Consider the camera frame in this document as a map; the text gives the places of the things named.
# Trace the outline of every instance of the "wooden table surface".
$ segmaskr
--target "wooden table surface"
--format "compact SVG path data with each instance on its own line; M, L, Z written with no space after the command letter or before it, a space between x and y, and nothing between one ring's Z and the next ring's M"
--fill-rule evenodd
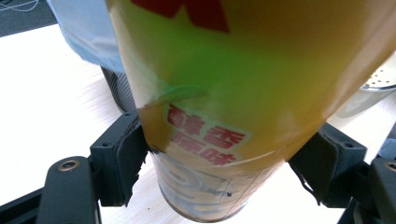
M100 67L82 61L58 25L0 38L0 204L44 186L58 160L90 154L90 145L120 116ZM396 92L330 124L379 150L396 121ZM104 223L193 223L163 199L150 157L128 207L102 208ZM284 165L236 216L222 223L336 223L342 209L317 206Z

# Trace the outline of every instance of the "red chinese text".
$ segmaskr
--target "red chinese text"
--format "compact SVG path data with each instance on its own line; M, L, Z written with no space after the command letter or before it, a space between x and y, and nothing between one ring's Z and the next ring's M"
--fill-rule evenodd
M220 153L213 148L209 148L202 152L200 156L208 161L211 161L215 165L225 165L236 160L236 157L233 154L224 154Z
M186 114L184 110L175 105L169 107L168 122L191 135L199 135L205 124L200 117Z
M230 31L219 0L131 0L131 2L166 18L174 18L184 6L192 24L225 33Z
M181 148L189 152L192 152L194 154L198 154L205 145L204 143L201 143L181 132L177 132L174 138L172 139L172 141L175 142Z
M204 141L218 147L230 148L238 144L244 137L243 133L236 133L220 126L215 126L207 131Z

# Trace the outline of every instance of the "metal can bottom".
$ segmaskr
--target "metal can bottom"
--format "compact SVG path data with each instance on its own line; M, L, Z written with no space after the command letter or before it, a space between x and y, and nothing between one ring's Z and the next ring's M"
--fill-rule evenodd
M232 214L228 215L227 217L223 217L223 218L219 218L219 219L202 219L202 218L198 218L198 217L190 217L189 215L183 213L182 211L180 211L179 209L177 209L176 207L174 207L166 198L165 194L163 193L163 189L161 188L161 185L159 185L160 187L160 191L161 194L163 195L163 198L165 199L165 201L169 204L169 206L175 211L177 212L179 215L183 216L186 219L189 219L191 221L195 221L195 222L201 222L201 223L215 223L215 222L221 222L224 221L226 219L229 219L233 216L235 216L236 214L238 214L245 206L248 202L245 202L238 210L236 210L235 212L233 212Z

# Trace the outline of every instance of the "beverage can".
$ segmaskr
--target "beverage can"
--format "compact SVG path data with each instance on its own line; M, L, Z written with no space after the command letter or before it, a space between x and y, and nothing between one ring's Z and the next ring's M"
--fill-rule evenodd
M107 7L163 196L195 221L238 212L396 49L392 0Z

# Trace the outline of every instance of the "metal bowl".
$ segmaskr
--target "metal bowl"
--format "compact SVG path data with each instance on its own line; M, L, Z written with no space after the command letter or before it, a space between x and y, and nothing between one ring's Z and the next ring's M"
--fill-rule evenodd
M367 82L335 113L348 118L370 108L396 91L396 51L371 75Z

